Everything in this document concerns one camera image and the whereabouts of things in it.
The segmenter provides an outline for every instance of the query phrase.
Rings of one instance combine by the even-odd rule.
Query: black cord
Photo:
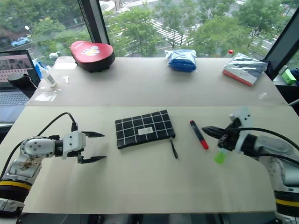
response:
[[[267,130],[267,129],[263,129],[263,128],[258,128],[258,127],[240,127],[240,128],[229,128],[230,130],[236,130],[236,131],[260,131],[260,132],[266,132],[266,133],[269,133],[269,134],[273,134],[275,136],[278,136],[280,138],[282,138],[283,140],[289,142],[292,146],[294,146],[297,150],[299,150],[299,146],[296,145],[295,142],[293,142],[292,140],[288,139],[287,137],[281,135],[281,134],[278,134],[276,132],[273,132],[273,131],[270,131],[270,130]]]
[[[41,136],[41,134],[45,131],[45,130],[47,130],[47,128],[48,127],[50,127],[57,119],[59,119],[60,117],[62,117],[62,116],[64,116],[64,115],[69,115],[70,116],[70,118],[71,118],[71,120],[72,120],[72,125],[71,125],[71,131],[75,131],[75,130],[77,130],[78,128],[77,128],[77,123],[76,123],[76,121],[75,121],[75,119],[73,118],[73,116],[69,113],[69,112],[64,112],[64,113],[62,113],[62,114],[59,114],[57,117],[55,117],[37,136]],[[9,157],[7,158],[7,160],[6,160],[6,163],[5,163],[5,165],[4,165],[4,168],[3,168],[3,170],[2,170],[2,173],[1,173],[1,176],[0,176],[0,180],[2,179],[2,177],[3,177],[3,175],[4,175],[4,173],[5,173],[5,171],[6,171],[6,169],[7,169],[7,167],[8,167],[8,165],[9,165],[9,162],[10,162],[10,160],[11,160],[11,157],[13,157],[13,154],[15,153],[15,151],[17,150],[17,148],[21,145],[21,143],[23,142],[23,141],[21,141],[18,145],[16,145],[16,147],[14,147],[14,149],[11,151],[11,153],[10,153],[10,155],[9,155]]]
[[[50,127],[57,119],[59,119],[60,117],[62,117],[62,116],[64,116],[64,115],[69,115],[70,116],[70,118],[71,118],[71,120],[72,120],[72,122],[73,123],[76,123],[76,121],[75,121],[75,119],[73,118],[73,116],[70,114],[70,113],[68,113],[68,112],[64,112],[64,113],[62,113],[62,114],[59,114],[57,117],[55,117],[37,136],[41,136],[41,134],[45,131],[45,130],[47,130],[47,128],[48,127]]]
[[[283,160],[287,160],[287,161],[292,162],[292,163],[296,164],[297,166],[299,166],[299,162],[298,161],[290,159],[290,158],[285,157],[283,155],[277,155],[277,154],[271,154],[271,153],[260,153],[260,154],[257,153],[256,156],[271,156],[271,157],[276,157],[276,158],[280,158],[280,159],[283,159]]]

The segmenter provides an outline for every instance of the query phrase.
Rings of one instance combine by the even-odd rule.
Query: red heart-shaped box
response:
[[[114,62],[113,47],[105,43],[76,41],[71,44],[71,54],[84,70],[102,71]]]

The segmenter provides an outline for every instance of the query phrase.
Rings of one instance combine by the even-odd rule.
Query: red marker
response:
[[[202,136],[202,134],[200,133],[200,131],[199,131],[196,123],[194,122],[194,120],[190,121],[190,125],[192,126],[193,130],[195,131],[195,133],[196,133],[196,135],[197,135],[197,137],[198,137],[201,145],[203,146],[203,148],[205,150],[207,150],[209,148],[209,146],[207,145],[206,140],[204,139],[204,137]]]

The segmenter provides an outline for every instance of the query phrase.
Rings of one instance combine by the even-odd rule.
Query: blue plastic bag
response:
[[[196,69],[195,50],[166,50],[168,66],[178,71],[191,72]]]

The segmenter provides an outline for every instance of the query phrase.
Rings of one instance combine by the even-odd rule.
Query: white table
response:
[[[226,127],[239,107],[26,107],[1,144],[0,167],[14,146],[35,136],[62,112],[71,112],[81,131],[106,136],[87,139],[83,155],[106,155],[91,164],[75,158],[44,159],[43,168],[25,201],[24,212],[37,213],[191,213],[275,210],[266,169],[257,161],[230,153],[223,165],[214,162],[217,140],[204,134],[210,149],[199,144],[189,120],[199,127]],[[168,140],[118,150],[114,121],[167,109],[179,159]],[[251,106],[256,127],[283,134],[296,143],[299,119],[288,106]],[[69,133],[67,116],[43,135]]]
[[[90,73],[80,67],[53,69],[58,95],[36,101],[48,91],[44,80],[27,105],[116,105],[116,106],[231,106],[287,105],[273,82],[263,74],[248,87],[222,74],[229,58],[196,58],[192,73],[170,69],[164,58],[116,58],[110,69]],[[73,63],[59,57],[56,65]],[[69,76],[65,83],[63,76]]]

